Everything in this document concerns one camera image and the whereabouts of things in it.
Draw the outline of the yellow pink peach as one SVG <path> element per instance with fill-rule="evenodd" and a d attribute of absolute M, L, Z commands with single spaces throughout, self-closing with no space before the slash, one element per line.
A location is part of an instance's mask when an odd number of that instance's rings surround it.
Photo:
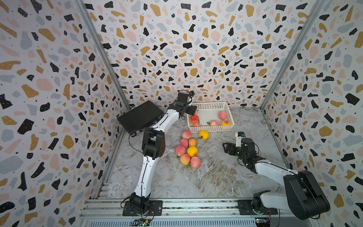
<path fill-rule="evenodd" d="M 231 122 L 224 120 L 220 125 L 222 125 L 222 126 L 231 125 Z"/>

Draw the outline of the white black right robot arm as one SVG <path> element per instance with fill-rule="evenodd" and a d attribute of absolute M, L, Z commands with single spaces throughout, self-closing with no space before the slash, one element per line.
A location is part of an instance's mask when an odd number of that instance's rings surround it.
<path fill-rule="evenodd" d="M 289 211 L 300 220 L 317 219 L 330 211 L 330 203 L 310 171 L 295 171 L 268 161 L 259 155 L 257 144 L 244 134 L 238 134 L 235 143 L 223 143 L 222 146 L 226 154 L 237 157 L 239 165 L 285 189 L 284 193 L 270 190 L 255 193 L 250 204 L 239 200 L 242 210 L 249 208 L 257 215 Z"/>

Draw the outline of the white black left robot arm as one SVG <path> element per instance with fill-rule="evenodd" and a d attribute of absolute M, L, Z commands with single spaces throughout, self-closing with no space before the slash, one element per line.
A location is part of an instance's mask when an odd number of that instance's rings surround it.
<path fill-rule="evenodd" d="M 130 196 L 130 205 L 139 214 L 145 214 L 149 207 L 151 183 L 159 159 L 166 148 L 165 133 L 185 113 L 194 114 L 196 106 L 190 104 L 170 105 L 164 113 L 151 101 L 147 101 L 131 111 L 132 116 L 147 128 L 143 131 L 141 152 L 143 154 L 142 171 L 137 187 Z"/>

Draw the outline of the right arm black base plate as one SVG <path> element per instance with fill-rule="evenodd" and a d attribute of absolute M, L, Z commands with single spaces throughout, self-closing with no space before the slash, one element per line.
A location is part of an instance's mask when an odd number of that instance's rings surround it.
<path fill-rule="evenodd" d="M 278 215 L 277 209 L 266 208 L 262 202 L 255 198 L 238 200 L 237 208 L 240 215 Z"/>

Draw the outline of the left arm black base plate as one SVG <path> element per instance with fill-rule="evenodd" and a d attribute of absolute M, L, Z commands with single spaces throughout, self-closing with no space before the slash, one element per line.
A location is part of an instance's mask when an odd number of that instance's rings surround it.
<path fill-rule="evenodd" d="M 123 216 L 161 216 L 162 210 L 162 200 L 151 200 L 144 202 L 142 205 L 135 205 L 130 201 L 127 201 L 124 205 Z"/>

